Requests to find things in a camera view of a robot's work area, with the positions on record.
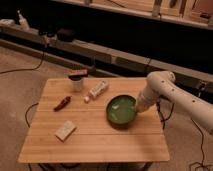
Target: wall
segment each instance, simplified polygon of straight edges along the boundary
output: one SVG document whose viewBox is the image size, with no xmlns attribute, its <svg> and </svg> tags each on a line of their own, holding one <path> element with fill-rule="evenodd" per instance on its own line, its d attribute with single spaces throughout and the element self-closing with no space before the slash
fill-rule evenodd
<svg viewBox="0 0 213 171">
<path fill-rule="evenodd" d="M 213 74 L 213 32 L 48 0 L 1 0 L 0 17 L 18 21 L 16 10 L 34 28 L 72 28 L 81 40 Z"/>
</svg>

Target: white block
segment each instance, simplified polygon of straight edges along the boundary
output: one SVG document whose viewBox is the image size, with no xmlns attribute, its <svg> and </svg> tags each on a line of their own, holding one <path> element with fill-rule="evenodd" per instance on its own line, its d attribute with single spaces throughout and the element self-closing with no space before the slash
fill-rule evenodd
<svg viewBox="0 0 213 171">
<path fill-rule="evenodd" d="M 61 141 L 65 141 L 66 138 L 76 129 L 76 126 L 71 121 L 66 121 L 56 132 L 55 136 Z"/>
</svg>

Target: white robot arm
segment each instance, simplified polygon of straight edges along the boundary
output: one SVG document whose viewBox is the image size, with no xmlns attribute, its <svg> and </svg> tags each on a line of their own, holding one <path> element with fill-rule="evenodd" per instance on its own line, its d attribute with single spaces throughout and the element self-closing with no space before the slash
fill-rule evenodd
<svg viewBox="0 0 213 171">
<path fill-rule="evenodd" d="M 140 92 L 136 109 L 147 110 L 154 105 L 160 95 L 178 104 L 201 127 L 213 135 L 213 105 L 174 85 L 175 75 L 169 71 L 152 72 L 147 76 L 147 86 Z"/>
</svg>

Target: cup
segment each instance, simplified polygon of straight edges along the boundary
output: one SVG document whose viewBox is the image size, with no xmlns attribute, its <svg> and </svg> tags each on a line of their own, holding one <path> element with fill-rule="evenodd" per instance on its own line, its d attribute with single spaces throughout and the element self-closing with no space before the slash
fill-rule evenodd
<svg viewBox="0 0 213 171">
<path fill-rule="evenodd" d="M 80 92 L 83 90 L 83 87 L 84 87 L 83 77 L 71 78 L 71 82 L 72 82 L 72 90 L 74 92 Z"/>
</svg>

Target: white bottle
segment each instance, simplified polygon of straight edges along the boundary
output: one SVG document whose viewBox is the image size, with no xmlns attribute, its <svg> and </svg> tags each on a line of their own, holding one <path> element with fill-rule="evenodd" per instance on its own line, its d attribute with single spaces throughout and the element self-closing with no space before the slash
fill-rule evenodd
<svg viewBox="0 0 213 171">
<path fill-rule="evenodd" d="M 29 26 L 27 20 L 20 13 L 20 10 L 18 10 L 17 12 L 18 12 L 18 16 L 19 16 L 19 23 L 20 23 L 22 29 L 25 31 L 30 30 L 30 26 Z"/>
<path fill-rule="evenodd" d="M 88 95 L 84 97 L 84 102 L 89 103 L 90 99 L 95 100 L 100 94 L 106 91 L 109 87 L 109 83 L 107 81 L 100 81 L 95 87 L 93 87 Z"/>
</svg>

